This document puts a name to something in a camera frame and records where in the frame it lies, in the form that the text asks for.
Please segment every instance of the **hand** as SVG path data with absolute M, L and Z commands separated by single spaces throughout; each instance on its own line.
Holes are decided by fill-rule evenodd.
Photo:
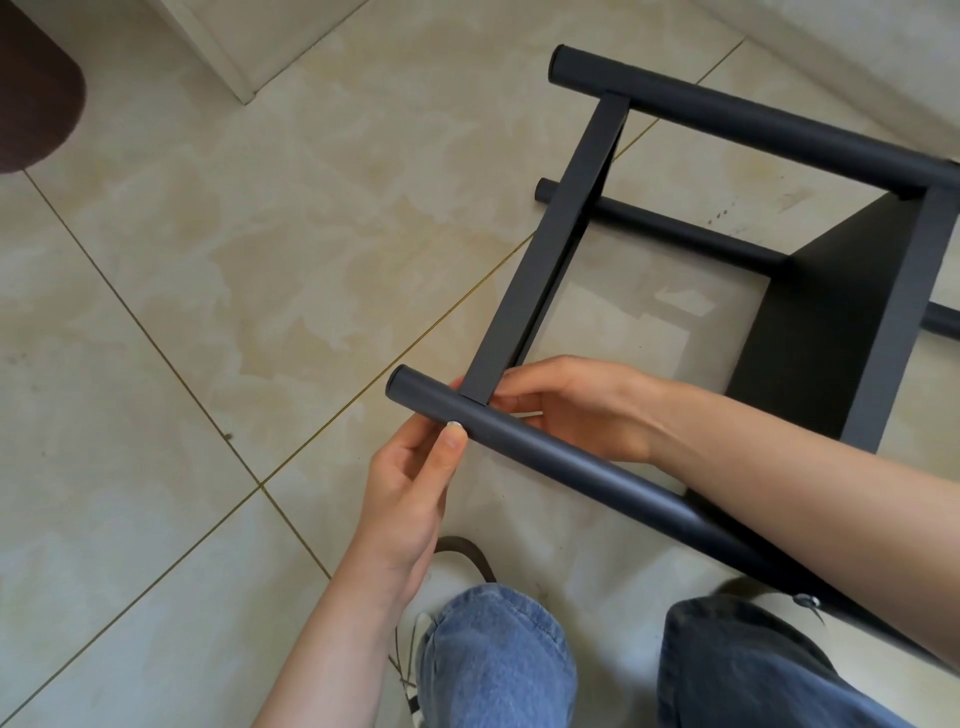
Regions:
M 399 611 L 426 575 L 446 486 L 466 447 L 461 426 L 441 428 L 414 415 L 371 459 L 360 522 L 344 564 L 390 591 Z
M 648 462 L 656 425 L 650 406 L 669 385 L 625 364 L 555 356 L 509 369 L 491 405 L 604 460 Z

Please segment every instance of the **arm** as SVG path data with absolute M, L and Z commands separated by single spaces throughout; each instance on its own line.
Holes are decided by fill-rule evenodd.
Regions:
M 960 666 L 960 485 L 609 362 L 511 370 L 493 404 L 542 412 L 531 425 L 601 457 L 653 463 Z
M 373 457 L 357 531 L 254 728 L 373 725 L 394 627 L 430 564 L 466 446 L 462 427 L 416 415 Z

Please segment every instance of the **blue jeans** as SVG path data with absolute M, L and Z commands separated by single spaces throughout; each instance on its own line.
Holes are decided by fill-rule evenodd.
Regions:
M 484 584 L 451 600 L 417 656 L 427 728 L 565 728 L 577 668 L 555 619 Z M 837 675 L 810 639 L 754 604 L 708 596 L 667 613 L 660 726 L 907 726 Z

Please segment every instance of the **tile grout line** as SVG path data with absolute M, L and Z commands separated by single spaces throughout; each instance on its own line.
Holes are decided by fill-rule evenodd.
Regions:
M 43 194 L 43 190 L 40 189 L 39 185 L 34 181 L 34 178 L 32 178 L 30 176 L 30 173 L 27 172 L 26 170 L 24 170 L 23 174 L 25 174 L 27 176 L 27 179 L 30 180 L 30 184 L 34 186 L 34 189 L 36 190 L 37 194 L 39 194 L 39 196 L 43 198 L 43 202 L 45 202 L 47 206 L 50 207 L 50 210 L 54 213 L 54 215 L 57 216 L 57 219 L 60 221 L 60 224 L 63 225 L 63 228 L 67 231 L 70 237 L 73 238 L 73 241 L 77 244 L 77 247 L 80 248 L 81 252 L 86 256 L 86 259 L 90 261 L 90 265 L 92 265 L 93 269 L 99 274 L 100 278 L 107 285 L 107 288 L 110 289 L 110 292 L 113 294 L 116 300 L 120 302 L 120 305 L 124 307 L 124 310 L 126 310 L 128 315 L 133 319 L 133 322 L 136 324 L 137 328 L 140 329 L 140 332 L 147 338 L 147 341 L 150 342 L 150 345 L 154 348 L 156 353 L 160 355 L 160 358 L 163 359 L 163 362 L 167 365 L 170 371 L 173 372 L 173 375 L 177 378 L 177 381 L 180 382 L 183 389 L 186 390 L 186 393 L 190 395 L 190 399 L 193 400 L 198 407 L 200 407 L 200 411 L 204 413 L 204 416 L 207 418 L 210 424 L 213 425 L 213 428 L 217 430 L 217 434 L 219 434 L 220 437 L 223 439 L 223 441 L 227 443 L 227 447 L 230 448 L 230 451 L 233 452 L 237 460 L 240 461 L 240 464 L 243 465 L 247 473 L 250 474 L 250 477 L 253 479 L 253 482 L 259 485 L 260 479 L 255 474 L 253 474 L 253 471 L 250 469 L 250 466 L 247 465 L 247 461 L 244 460 L 242 457 L 240 457 L 240 453 L 237 452 L 236 448 L 233 446 L 233 443 L 227 438 L 227 436 L 224 434 L 224 431 L 220 428 L 220 426 L 217 425 L 216 421 L 214 421 L 210 413 L 206 411 L 206 407 L 204 407 L 201 404 L 197 395 L 193 393 L 193 390 L 190 389 L 189 385 L 186 383 L 183 377 L 180 376 L 180 372 L 177 371 L 177 368 L 173 365 L 173 362 L 171 362 L 170 359 L 167 358 L 167 355 L 163 352 L 163 350 L 160 348 L 157 342 L 154 341 L 154 337 L 151 336 L 150 333 L 147 331 L 147 329 L 143 326 L 143 324 L 140 323 L 140 320 L 136 317 L 136 315 L 133 313 L 131 308 L 127 305 L 127 302 L 123 300 L 123 297 L 120 296 L 120 293 L 109 281 L 109 279 L 104 274 L 104 272 L 100 269 L 100 266 L 97 265 L 96 261 L 93 259 L 93 256 L 87 251 L 84 245 L 80 242 L 80 239 L 77 237 L 77 235 L 74 234 L 74 232 L 70 229 L 70 226 L 66 224 L 66 221 L 60 216 L 60 213 L 57 212 L 57 209 L 53 206 L 50 200 L 47 199 L 47 196 Z
M 709 70 L 707 71 L 707 73 L 705 73 L 703 76 L 700 77 L 700 79 L 698 79 L 698 80 L 696 81 L 696 85 L 701 84 L 707 76 L 709 76 L 711 73 L 713 73 L 713 71 L 715 71 L 715 70 L 717 69 L 717 67 L 718 67 L 723 61 L 725 61 L 726 59 L 728 59 L 728 58 L 731 56 L 731 54 L 732 54 L 737 48 L 739 48 L 741 45 L 743 45 L 743 43 L 744 43 L 744 41 L 745 41 L 746 39 L 747 39 L 747 38 L 744 36 L 744 37 L 742 37 L 739 41 L 737 41 L 736 45 L 734 45 L 733 48 L 731 48 L 729 51 L 727 51 L 727 53 L 725 53 L 725 54 L 723 55 L 723 57 L 722 57 L 718 62 L 716 62 L 714 65 L 712 65 L 712 66 L 709 68 Z M 653 121 L 651 121 L 650 124 L 648 124 L 648 125 L 647 125 L 639 134 L 637 134 L 626 146 L 624 146 L 621 150 L 619 150 L 619 151 L 613 156 L 613 161 L 617 161 L 618 159 L 620 159 L 631 147 L 634 146 L 634 144 L 636 144 L 638 141 L 640 141 L 640 138 L 641 138 L 642 136 L 644 136 L 647 132 L 649 132 L 651 129 L 653 129 L 653 128 L 657 125 L 657 122 L 659 122 L 659 121 L 660 121 L 660 118 L 659 118 L 659 117 L 656 118 L 656 119 L 654 119 Z M 288 456 L 286 457 L 286 459 L 283 460 L 283 462 L 281 462 L 276 468 L 274 468 L 274 470 L 273 470 L 269 475 L 267 475 L 267 476 L 263 479 L 263 481 L 261 482 L 261 484 L 265 486 L 265 485 L 270 481 L 270 479 L 274 477 L 274 475 L 276 475 L 276 474 L 279 473 L 281 470 L 283 470 L 283 467 L 284 467 L 284 466 L 286 466 L 291 460 L 293 460 L 295 457 L 297 457 L 297 455 L 300 454 L 300 451 L 301 451 L 301 450 L 303 450 L 303 449 L 306 448 L 306 446 L 308 446 L 311 442 L 313 442 L 314 440 L 316 440 L 317 437 L 320 435 L 321 432 L 323 432 L 325 429 L 327 429 L 327 428 L 333 423 L 333 421 L 336 420 L 338 417 L 340 417 L 340 415 L 342 415 L 354 402 L 356 402 L 357 400 L 359 400 L 359 399 L 367 392 L 367 390 L 370 389 L 370 388 L 377 382 L 378 379 L 380 379 L 382 376 L 384 376 L 392 367 L 395 366 L 395 364 L 396 364 L 400 359 L 402 359 L 404 356 L 406 356 L 406 355 L 410 352 L 411 349 L 413 349 L 417 344 L 419 344 L 420 341 L 422 341 L 423 338 L 424 338 L 428 333 L 430 333 L 430 331 L 432 331 L 434 328 L 436 328 L 437 326 L 439 326 L 439 325 L 444 321 L 444 319 L 445 319 L 447 316 L 449 316 L 451 313 L 453 313 L 453 311 L 454 311 L 455 308 L 457 308 L 461 303 L 463 303 L 467 298 L 469 298 L 470 295 L 471 295 L 474 291 L 476 291 L 477 288 L 479 288 L 481 285 L 483 285 L 483 283 L 485 283 L 490 276 L 492 276 L 492 275 L 493 275 L 494 273 L 496 273 L 500 268 L 502 268 L 503 265 L 504 265 L 504 263 L 506 263 L 508 260 L 510 260 L 510 258 L 512 258 L 514 255 L 516 255 L 516 252 L 519 251 L 520 248 L 522 248 L 524 245 L 526 245 L 528 242 L 530 242 L 530 239 L 531 239 L 533 236 L 534 236 L 534 234 L 533 234 L 532 232 L 531 232 L 529 235 L 527 235 L 513 250 L 511 250 L 511 251 L 506 255 L 506 257 L 504 257 L 499 263 L 497 263 L 495 266 L 493 266 L 493 268 L 490 270 L 489 273 L 487 273 L 487 274 L 486 274 L 484 277 L 482 277 L 472 288 L 470 288 L 469 291 L 468 291 L 467 293 L 465 293 L 465 294 L 457 301 L 457 303 L 455 303 L 453 306 L 451 306 L 439 319 L 437 319 L 433 324 L 431 324 L 431 325 L 427 328 L 426 331 L 424 331 L 420 336 L 417 337 L 416 340 L 414 340 L 414 342 L 413 342 L 412 344 L 410 344 L 410 346 L 408 346 L 406 349 L 404 349 L 393 361 L 391 361 L 386 367 L 384 367 L 384 368 L 379 372 L 379 374 L 377 374 L 373 379 L 371 379 L 370 382 L 368 382 L 368 383 L 367 383 L 359 392 L 357 392 L 352 398 L 350 398 L 350 400 L 349 400 L 346 404 L 344 404 L 344 406 L 342 406 L 340 409 L 338 409 L 338 410 L 330 417 L 329 420 L 327 420 L 325 423 L 323 423 L 322 425 L 320 425 L 320 428 L 319 428 L 316 432 L 314 432 L 312 435 L 310 435 L 310 437 L 308 437 L 308 438 L 306 439 L 306 441 L 303 442 L 302 445 L 300 445 L 297 449 L 295 449 L 290 455 L 288 455 Z
M 725 54 L 723 55 L 723 57 L 722 57 L 718 62 L 716 62 L 714 65 L 712 65 L 712 66 L 709 68 L 709 70 L 707 71 L 707 73 L 705 73 L 703 76 L 701 76 L 699 79 L 697 79 L 696 82 L 694 82 L 694 85 L 700 85 L 700 84 L 702 84 L 702 83 L 704 82 L 704 80 L 707 78 L 707 76 L 709 76 L 711 73 L 713 73 L 713 71 L 715 71 L 715 70 L 717 69 L 717 67 L 718 67 L 723 61 L 725 61 L 726 59 L 728 59 L 728 58 L 733 54 L 733 52 L 734 52 L 737 48 L 739 48 L 741 45 L 743 45 L 743 43 L 744 43 L 744 41 L 746 41 L 746 39 L 747 39 L 747 37 L 744 36 L 744 37 L 742 37 L 739 41 L 737 41 L 736 45 L 734 45 L 733 48 L 731 48 L 729 51 L 727 51 L 727 53 L 725 53 Z M 634 146 L 637 142 L 640 141 L 640 138 L 641 138 L 644 134 L 646 134 L 646 133 L 649 132 L 651 129 L 653 129 L 653 128 L 657 125 L 657 122 L 658 122 L 658 121 L 660 121 L 660 117 L 659 117 L 659 116 L 658 116 L 656 119 L 654 119 L 652 122 L 650 122 L 650 125 L 649 125 L 646 129 L 644 129 L 642 132 L 640 132 L 639 134 L 637 134 L 637 135 L 634 137 L 634 139 L 633 139 L 629 144 L 627 144 L 623 149 L 621 149 L 619 152 L 617 152 L 616 155 L 613 157 L 613 161 L 617 161 L 618 159 L 620 159 L 620 157 L 622 157 L 623 154 L 624 154 L 628 149 L 630 149 L 632 146 Z
M 293 525 L 293 523 L 290 521 L 290 519 L 287 518 L 287 514 L 285 514 L 285 513 L 283 512 L 283 509 L 280 508 L 280 504 L 277 503 L 277 502 L 274 500 L 274 497 L 270 495 L 270 491 L 268 491 L 268 490 L 267 490 L 266 488 L 264 488 L 262 485 L 259 486 L 259 489 L 260 489 L 261 491 L 263 491 L 263 495 L 267 497 L 267 500 L 270 501 L 270 502 L 274 505 L 274 508 L 275 508 L 276 511 L 280 514 L 280 517 L 281 517 L 281 518 L 283 519 L 283 521 L 290 527 L 290 530 L 294 532 L 294 536 L 297 537 L 298 541 L 300 541 L 300 544 L 306 549 L 306 552 L 307 552 L 308 554 L 310 554 L 310 556 L 313 558 L 314 561 L 317 562 L 317 566 L 320 567 L 320 571 L 322 571 L 322 572 L 324 573 L 324 575 L 325 575 L 326 578 L 327 578 L 327 581 L 329 581 L 330 579 L 332 579 L 332 578 L 333 578 L 333 575 L 327 570 L 327 568 L 324 566 L 324 563 L 317 557 L 317 554 L 313 552 L 313 549 L 312 549 L 312 548 L 309 546 L 309 544 L 306 542 L 306 539 L 304 539 L 304 538 L 300 535 L 300 532 L 294 527 L 294 525 Z
M 74 661 L 76 661 L 81 655 L 83 655 L 83 654 L 90 648 L 90 646 L 91 646 L 93 643 L 95 643 L 97 640 L 99 640 L 99 639 L 104 635 L 104 633 L 106 633 L 107 630 L 110 629 L 110 627 L 112 627 L 114 624 L 116 624 L 116 623 L 120 620 L 120 618 L 122 618 L 125 614 L 127 614 L 127 613 L 129 612 L 129 610 L 131 610 L 131 609 L 137 604 L 137 602 L 140 601 L 140 599 L 142 599 L 144 596 L 146 596 L 147 593 L 148 593 L 153 587 L 155 587 L 157 584 L 159 584 L 159 583 L 163 580 L 163 578 L 164 578 L 168 573 L 170 573 L 171 571 L 173 571 L 177 566 L 180 565 L 180 563 L 181 563 L 184 559 L 186 559 L 187 556 L 189 556 L 191 553 L 193 553 L 193 552 L 197 549 L 197 547 L 206 540 L 206 537 L 207 537 L 207 536 L 209 536 L 211 533 L 213 533 L 215 530 L 217 530 L 217 528 L 219 528 L 230 516 L 232 516 L 234 513 L 236 513 L 236 512 L 240 509 L 240 506 L 242 506 L 244 503 L 246 503 L 248 500 L 250 500 L 251 497 L 253 497 L 253 496 L 254 496 L 258 491 L 260 491 L 260 490 L 261 490 L 261 487 L 260 487 L 259 485 L 257 485 L 256 488 L 254 488 L 254 489 L 251 490 L 249 493 L 247 493 L 245 496 L 243 496 L 243 498 L 240 500 L 239 503 L 237 503 L 237 504 L 234 505 L 232 508 L 230 508 L 230 510 L 228 511 L 228 513 L 227 513 L 225 516 L 223 516 L 219 521 L 217 521 L 216 523 L 214 523 L 213 526 L 212 526 L 206 533 L 204 533 L 203 536 L 200 537 L 200 540 L 199 540 L 199 541 L 197 541 L 194 545 L 192 545 L 190 548 L 188 548 L 173 564 L 171 564 L 169 567 L 167 567 L 167 568 L 163 571 L 163 573 L 162 573 L 160 576 L 158 576 L 156 579 L 154 579 L 154 581 L 151 582 L 151 584 L 150 584 L 146 589 L 144 589 L 130 604 L 128 604 L 126 607 L 124 607 L 122 610 L 120 610 L 120 613 L 119 613 L 116 617 L 114 617 L 114 618 L 111 619 L 109 622 L 107 622 L 107 624 L 104 625 L 104 626 L 100 629 L 100 631 L 97 632 L 97 634 L 95 634 L 83 647 L 81 647 L 79 650 L 77 650 L 76 654 L 74 654 L 73 657 L 71 657 L 69 660 L 67 660 L 65 663 L 63 663 L 63 665 L 61 665 L 60 668 L 57 669 L 56 672 L 54 672 L 50 677 L 48 677 L 48 678 L 43 682 L 43 684 L 40 685 L 39 688 L 37 688 L 35 691 L 33 691 L 26 700 L 24 700 L 22 703 L 20 703 L 20 705 L 17 706 L 17 708 L 16 708 L 12 713 L 10 713 L 6 718 L 4 718 L 3 721 L 0 722 L 0 728 L 3 728 L 3 726 L 7 725 L 7 723 L 9 723 L 9 722 L 13 719 L 13 717 L 16 716 L 16 714 L 18 714 L 20 711 L 22 711 L 24 708 L 26 708 L 27 705 L 30 703 L 31 700 L 33 700 L 33 699 L 34 699 L 35 697 L 37 697 L 41 692 L 43 692 L 43 690 L 44 690 L 48 685 L 50 685 L 50 683 L 52 683 L 54 680 L 56 680 L 64 670 L 66 670 L 68 667 L 70 667 L 70 666 L 74 663 Z

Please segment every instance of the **shoe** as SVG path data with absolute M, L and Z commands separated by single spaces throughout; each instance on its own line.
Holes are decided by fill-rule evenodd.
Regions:
M 394 630 L 391 655 L 391 661 L 400 671 L 400 684 L 407 695 L 415 728 L 423 725 L 415 665 L 423 635 L 433 626 L 434 617 L 450 599 L 471 587 L 495 581 L 487 557 L 474 542 L 460 536 L 442 536 L 437 540 L 420 590 L 403 611 Z

